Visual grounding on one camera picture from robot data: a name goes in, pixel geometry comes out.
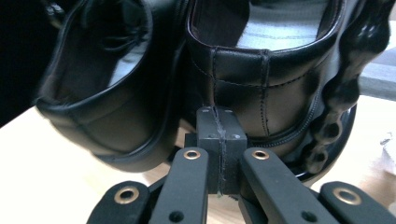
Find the metal ring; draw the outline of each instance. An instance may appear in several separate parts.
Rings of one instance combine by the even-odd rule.
[[[114,201],[119,204],[127,204],[134,202],[139,197],[139,190],[133,186],[123,187],[117,191],[114,196]]]
[[[187,160],[196,160],[201,157],[201,153],[197,150],[188,150],[184,153],[184,158]]]
[[[268,158],[270,158],[270,155],[268,155],[268,153],[262,151],[262,150],[255,150],[252,154],[251,154],[254,158],[256,158],[257,160],[267,160]]]
[[[361,196],[359,194],[355,193],[351,189],[345,189],[345,188],[336,188],[332,191],[332,193],[335,195],[335,197],[340,200],[343,203],[351,204],[351,205],[359,205],[361,204]],[[351,198],[346,198],[343,196],[343,193],[349,194],[349,196],[352,196]]]

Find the table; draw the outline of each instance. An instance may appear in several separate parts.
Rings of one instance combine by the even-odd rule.
[[[396,136],[396,103],[361,96],[352,135],[334,167],[314,186],[353,184],[389,207],[396,176],[382,169],[380,141]],[[103,194],[125,180],[149,185],[169,167],[131,174],[115,170],[62,137],[35,107],[0,129],[0,223],[85,223]],[[237,202],[209,196],[207,223],[244,223]]]

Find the shoe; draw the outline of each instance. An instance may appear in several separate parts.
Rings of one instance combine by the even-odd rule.
[[[338,72],[337,39],[352,8],[345,0],[192,1],[183,118],[193,125],[201,106],[228,107],[251,146],[271,148],[297,176],[311,178],[302,150],[323,111],[321,90]],[[343,116],[327,163],[344,147],[354,114]]]
[[[82,0],[67,16],[36,99],[71,141],[122,170],[173,151],[187,2]]]

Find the black shoe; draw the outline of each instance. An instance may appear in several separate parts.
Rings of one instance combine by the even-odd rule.
[[[36,105],[103,161],[141,172],[174,149],[186,1],[83,0],[68,15]]]
[[[323,110],[321,90],[338,72],[337,38],[352,7],[345,0],[193,1],[184,118],[194,124],[203,105],[231,108],[252,146],[271,148],[304,175],[302,150],[312,139],[311,121]],[[343,135],[328,148],[329,163],[344,147],[353,119],[354,110],[344,115]]]

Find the shoe insole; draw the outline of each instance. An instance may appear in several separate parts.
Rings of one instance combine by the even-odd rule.
[[[250,15],[237,47],[292,49],[316,40],[328,0],[260,1]]]

